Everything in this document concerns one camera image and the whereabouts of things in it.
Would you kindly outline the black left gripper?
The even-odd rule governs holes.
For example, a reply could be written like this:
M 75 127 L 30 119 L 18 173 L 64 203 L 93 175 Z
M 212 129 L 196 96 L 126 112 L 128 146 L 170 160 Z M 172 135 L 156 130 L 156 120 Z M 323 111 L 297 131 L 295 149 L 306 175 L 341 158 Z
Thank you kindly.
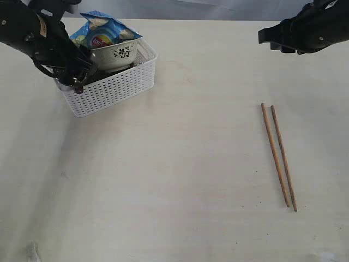
M 90 52 L 72 42 L 62 21 L 47 26 L 46 37 L 30 32 L 24 38 L 24 43 L 30 48 L 28 55 L 34 65 L 59 82 L 74 82 L 76 79 L 86 84 L 98 71 L 98 67 L 92 64 L 89 57 Z

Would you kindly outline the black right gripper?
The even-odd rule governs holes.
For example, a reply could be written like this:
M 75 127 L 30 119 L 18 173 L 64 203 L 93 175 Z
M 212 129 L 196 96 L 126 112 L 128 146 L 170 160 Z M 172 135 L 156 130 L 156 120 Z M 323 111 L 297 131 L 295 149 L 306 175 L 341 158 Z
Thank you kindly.
M 282 53 L 319 52 L 348 41 L 348 3 L 310 2 L 293 18 L 258 32 L 258 43 Z

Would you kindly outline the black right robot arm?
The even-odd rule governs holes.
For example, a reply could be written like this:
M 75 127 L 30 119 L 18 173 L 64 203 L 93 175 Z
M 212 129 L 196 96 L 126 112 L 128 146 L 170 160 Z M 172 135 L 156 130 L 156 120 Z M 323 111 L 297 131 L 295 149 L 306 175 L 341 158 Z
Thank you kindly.
M 258 32 L 258 43 L 282 53 L 316 53 L 348 41 L 348 1 L 312 1 L 294 17 Z

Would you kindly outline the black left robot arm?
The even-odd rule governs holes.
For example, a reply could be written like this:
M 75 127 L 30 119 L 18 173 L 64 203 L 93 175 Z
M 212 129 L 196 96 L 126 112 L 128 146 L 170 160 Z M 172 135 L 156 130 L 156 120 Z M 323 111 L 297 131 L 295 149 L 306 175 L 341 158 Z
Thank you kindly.
M 76 46 L 62 22 L 80 1 L 1 1 L 1 43 L 29 56 L 45 75 L 61 84 L 84 83 L 97 66 L 85 47 Z

